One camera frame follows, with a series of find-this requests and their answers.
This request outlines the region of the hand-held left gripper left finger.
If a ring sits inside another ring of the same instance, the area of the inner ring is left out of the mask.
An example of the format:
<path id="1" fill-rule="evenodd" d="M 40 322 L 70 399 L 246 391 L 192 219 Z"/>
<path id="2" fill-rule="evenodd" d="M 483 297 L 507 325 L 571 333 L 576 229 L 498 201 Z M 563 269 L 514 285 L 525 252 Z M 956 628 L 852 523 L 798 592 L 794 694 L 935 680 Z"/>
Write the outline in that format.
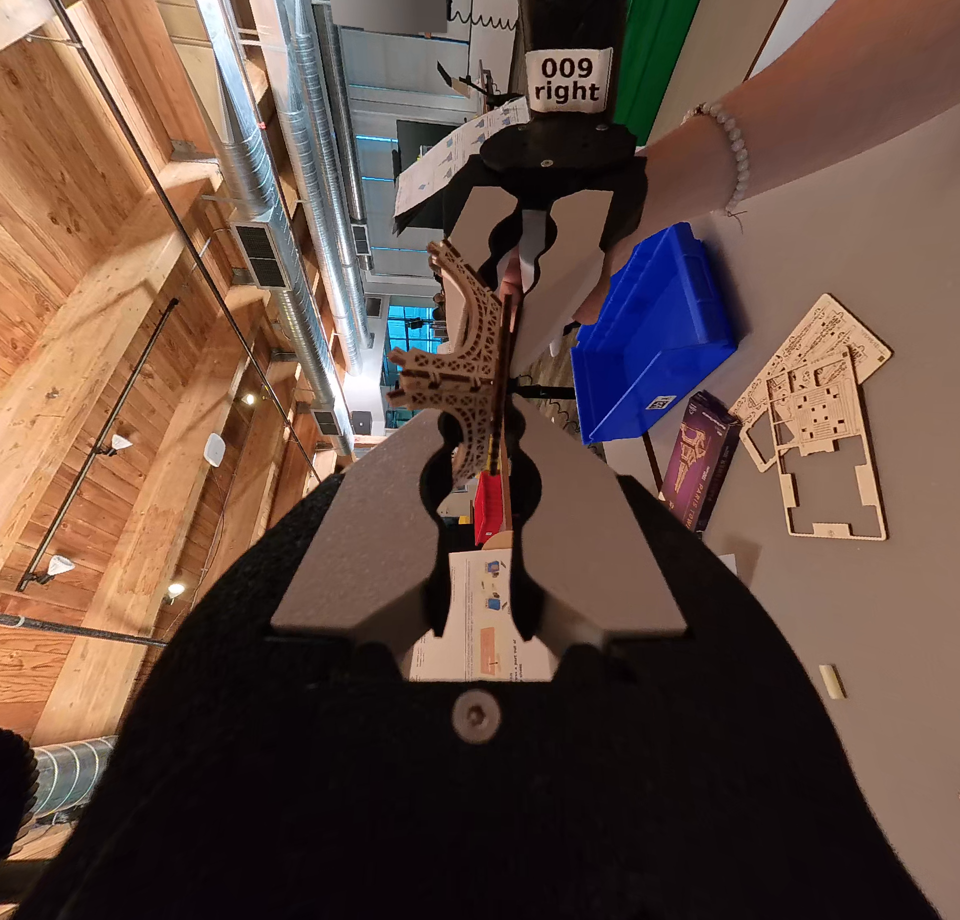
<path id="1" fill-rule="evenodd" d="M 270 620 L 270 641 L 335 655 L 388 650 L 411 676 L 417 643 L 450 614 L 450 494 L 443 414 L 414 416 L 344 474 Z"/>

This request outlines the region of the long silver ventilation duct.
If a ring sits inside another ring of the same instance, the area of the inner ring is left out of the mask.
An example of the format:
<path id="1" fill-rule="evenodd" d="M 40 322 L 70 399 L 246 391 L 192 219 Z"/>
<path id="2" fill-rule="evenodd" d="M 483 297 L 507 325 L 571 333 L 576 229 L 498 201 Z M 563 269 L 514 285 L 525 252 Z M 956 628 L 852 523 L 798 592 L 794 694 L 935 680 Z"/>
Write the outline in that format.
<path id="1" fill-rule="evenodd" d="M 227 2 L 192 1 L 201 37 L 184 64 L 234 206 L 231 221 L 261 221 L 271 227 L 289 270 L 291 289 L 266 291 L 277 305 L 284 332 L 313 391 L 311 412 L 320 435 L 338 454 L 350 456 L 354 432 L 342 384 L 259 127 Z"/>
<path id="2" fill-rule="evenodd" d="M 341 255 L 342 278 L 353 311 L 359 344 L 372 349 L 375 338 L 368 325 L 366 299 L 349 218 L 340 158 L 330 110 L 316 20 L 310 0 L 283 0 L 290 26 L 290 46 L 299 74 L 302 99 L 314 132 L 314 152 Z"/>

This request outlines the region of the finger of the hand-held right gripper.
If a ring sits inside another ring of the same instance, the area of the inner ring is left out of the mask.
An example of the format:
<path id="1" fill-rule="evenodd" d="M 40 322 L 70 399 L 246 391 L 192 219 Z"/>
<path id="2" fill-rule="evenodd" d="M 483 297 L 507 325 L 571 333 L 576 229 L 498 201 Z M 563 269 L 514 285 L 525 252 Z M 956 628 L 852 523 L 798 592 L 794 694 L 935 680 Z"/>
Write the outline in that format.
<path id="1" fill-rule="evenodd" d="M 522 303 L 513 342 L 513 368 L 528 368 L 562 332 L 596 286 L 605 253 L 601 240 L 614 194 L 586 189 L 558 198 L 547 224 L 552 244 L 536 260 L 536 281 Z"/>
<path id="2" fill-rule="evenodd" d="M 520 282 L 521 238 L 520 201 L 499 186 L 475 186 L 451 231 L 453 262 L 505 298 Z"/>

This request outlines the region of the printed sheet on black stand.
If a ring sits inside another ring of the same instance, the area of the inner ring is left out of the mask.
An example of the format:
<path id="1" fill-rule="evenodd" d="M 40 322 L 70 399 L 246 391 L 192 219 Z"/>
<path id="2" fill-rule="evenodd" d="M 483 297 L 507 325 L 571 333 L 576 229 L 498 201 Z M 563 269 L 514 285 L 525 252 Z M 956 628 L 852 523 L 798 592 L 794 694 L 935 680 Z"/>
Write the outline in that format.
<path id="1" fill-rule="evenodd" d="M 396 173 L 393 231 L 402 233 L 429 203 L 443 190 L 467 164 L 478 155 L 482 146 L 493 135 L 510 126 L 529 122 L 531 111 L 525 96 L 507 101 L 503 106 L 463 122 L 452 131 L 443 133 L 436 143 L 420 156 L 422 142 L 414 136 L 411 155 L 414 161 Z"/>

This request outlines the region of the red plastic bin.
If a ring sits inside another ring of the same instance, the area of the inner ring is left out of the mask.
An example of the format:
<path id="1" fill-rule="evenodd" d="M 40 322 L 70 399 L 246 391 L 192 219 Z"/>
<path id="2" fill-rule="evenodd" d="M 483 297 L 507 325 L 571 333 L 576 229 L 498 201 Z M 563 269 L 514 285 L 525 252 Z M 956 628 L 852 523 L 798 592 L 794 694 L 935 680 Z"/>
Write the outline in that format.
<path id="1" fill-rule="evenodd" d="M 473 502 L 475 545 L 483 548 L 502 529 L 503 506 L 502 474 L 483 470 L 477 477 Z"/>

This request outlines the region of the short silver ventilation duct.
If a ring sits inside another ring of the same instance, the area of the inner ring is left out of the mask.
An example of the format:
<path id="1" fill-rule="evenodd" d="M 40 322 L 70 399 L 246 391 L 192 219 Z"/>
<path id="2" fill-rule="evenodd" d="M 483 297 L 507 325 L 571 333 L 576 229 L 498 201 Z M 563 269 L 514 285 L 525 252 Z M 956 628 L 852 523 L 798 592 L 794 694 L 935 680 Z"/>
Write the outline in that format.
<path id="1" fill-rule="evenodd" d="M 31 816 L 41 819 L 86 805 L 116 741 L 116 735 L 106 735 L 33 748 L 37 788 Z"/>

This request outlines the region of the purple puzzle box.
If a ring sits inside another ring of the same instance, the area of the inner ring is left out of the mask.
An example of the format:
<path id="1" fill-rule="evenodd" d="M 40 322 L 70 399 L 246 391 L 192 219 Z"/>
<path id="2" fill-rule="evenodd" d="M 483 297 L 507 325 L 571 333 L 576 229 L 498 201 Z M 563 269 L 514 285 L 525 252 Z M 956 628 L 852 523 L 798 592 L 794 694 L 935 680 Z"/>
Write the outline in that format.
<path id="1" fill-rule="evenodd" d="M 742 423 L 714 395 L 687 401 L 658 499 L 679 522 L 702 536 L 738 448 Z"/>

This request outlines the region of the stack of green bins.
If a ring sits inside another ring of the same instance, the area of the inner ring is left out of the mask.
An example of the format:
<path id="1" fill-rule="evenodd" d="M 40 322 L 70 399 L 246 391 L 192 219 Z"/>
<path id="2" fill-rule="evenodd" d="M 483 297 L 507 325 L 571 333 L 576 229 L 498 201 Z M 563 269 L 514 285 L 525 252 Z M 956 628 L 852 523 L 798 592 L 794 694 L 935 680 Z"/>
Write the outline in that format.
<path id="1" fill-rule="evenodd" d="M 639 146 L 649 140 L 700 1 L 628 0 L 614 116 Z"/>

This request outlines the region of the person's right hand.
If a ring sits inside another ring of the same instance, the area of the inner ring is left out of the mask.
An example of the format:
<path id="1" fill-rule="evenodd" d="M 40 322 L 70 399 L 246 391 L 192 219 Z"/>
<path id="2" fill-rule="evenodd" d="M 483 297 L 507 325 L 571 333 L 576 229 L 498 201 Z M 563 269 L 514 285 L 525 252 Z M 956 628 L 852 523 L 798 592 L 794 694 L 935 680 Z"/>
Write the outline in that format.
<path id="1" fill-rule="evenodd" d="M 642 241 L 666 228 L 723 209 L 738 182 L 738 162 L 725 129 L 696 114 L 646 149 L 646 198 L 637 228 L 606 253 L 594 289 L 572 314 L 582 325 L 599 318 L 613 274 Z"/>

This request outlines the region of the blue plastic bin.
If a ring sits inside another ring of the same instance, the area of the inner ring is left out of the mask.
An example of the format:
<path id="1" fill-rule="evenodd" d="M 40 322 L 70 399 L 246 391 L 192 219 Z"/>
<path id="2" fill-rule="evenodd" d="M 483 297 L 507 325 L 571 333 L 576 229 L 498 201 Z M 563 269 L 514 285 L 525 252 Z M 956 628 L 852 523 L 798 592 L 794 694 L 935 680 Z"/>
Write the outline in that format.
<path id="1" fill-rule="evenodd" d="M 571 364 L 584 445 L 641 437 L 737 350 L 706 248 L 680 222 L 610 279 Z"/>

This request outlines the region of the black fuzzy disc on rod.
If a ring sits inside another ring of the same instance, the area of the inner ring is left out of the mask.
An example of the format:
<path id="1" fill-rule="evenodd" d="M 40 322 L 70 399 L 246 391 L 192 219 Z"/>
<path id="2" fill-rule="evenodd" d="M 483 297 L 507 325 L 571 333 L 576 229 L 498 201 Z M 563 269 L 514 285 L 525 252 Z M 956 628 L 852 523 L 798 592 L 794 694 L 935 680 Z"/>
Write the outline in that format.
<path id="1" fill-rule="evenodd" d="M 1 860 L 33 821 L 38 785 L 34 749 L 21 735 L 1 729 Z"/>

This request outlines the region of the person's right forearm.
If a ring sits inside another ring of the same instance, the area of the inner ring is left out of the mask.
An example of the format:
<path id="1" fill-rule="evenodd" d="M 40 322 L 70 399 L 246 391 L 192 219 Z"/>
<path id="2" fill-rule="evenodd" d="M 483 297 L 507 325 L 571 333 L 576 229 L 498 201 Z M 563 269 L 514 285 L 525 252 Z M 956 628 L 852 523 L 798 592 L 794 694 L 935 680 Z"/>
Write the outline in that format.
<path id="1" fill-rule="evenodd" d="M 882 145 L 958 101 L 959 0 L 836 0 L 719 99 L 746 152 L 726 211 Z"/>

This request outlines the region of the wooden lattice tower base model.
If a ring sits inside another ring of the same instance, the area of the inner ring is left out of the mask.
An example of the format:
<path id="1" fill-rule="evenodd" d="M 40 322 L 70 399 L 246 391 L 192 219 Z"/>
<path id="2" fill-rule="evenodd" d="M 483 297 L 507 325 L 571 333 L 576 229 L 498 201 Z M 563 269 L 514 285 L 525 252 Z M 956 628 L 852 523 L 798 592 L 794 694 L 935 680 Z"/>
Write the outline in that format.
<path id="1" fill-rule="evenodd" d="M 460 486 L 500 470 L 516 299 L 488 288 L 448 240 L 430 243 L 428 252 L 430 266 L 463 296 L 464 338 L 448 353 L 391 350 L 399 378 L 387 400 L 395 409 L 438 410 L 456 420 L 462 438 L 452 456 L 452 482 Z"/>

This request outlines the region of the instruction booklet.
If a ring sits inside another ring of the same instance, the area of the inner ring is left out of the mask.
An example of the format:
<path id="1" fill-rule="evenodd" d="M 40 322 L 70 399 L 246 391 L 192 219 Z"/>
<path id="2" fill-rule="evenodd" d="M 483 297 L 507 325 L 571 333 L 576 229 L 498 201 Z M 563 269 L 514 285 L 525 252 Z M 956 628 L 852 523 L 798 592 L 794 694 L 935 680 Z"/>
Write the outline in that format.
<path id="1" fill-rule="evenodd" d="M 442 634 L 428 631 L 411 651 L 409 679 L 424 682 L 547 682 L 557 660 L 512 617 L 510 549 L 449 556 L 450 604 Z"/>

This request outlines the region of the emptied wooden puzzle frame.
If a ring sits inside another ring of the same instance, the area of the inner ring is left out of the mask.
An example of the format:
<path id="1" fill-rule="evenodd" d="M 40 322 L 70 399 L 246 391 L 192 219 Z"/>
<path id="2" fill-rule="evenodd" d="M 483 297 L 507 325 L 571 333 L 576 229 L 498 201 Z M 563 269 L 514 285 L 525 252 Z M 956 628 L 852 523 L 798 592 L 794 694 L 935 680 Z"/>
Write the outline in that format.
<path id="1" fill-rule="evenodd" d="M 758 469 L 774 471 L 787 533 L 795 538 L 882 542 L 888 538 L 880 478 L 852 345 L 844 343 L 805 358 L 795 357 L 759 378 L 759 417 L 745 432 L 745 448 Z M 755 442 L 755 428 L 764 438 Z M 852 464 L 858 506 L 874 529 L 852 519 L 801 518 L 801 460 L 858 448 Z"/>

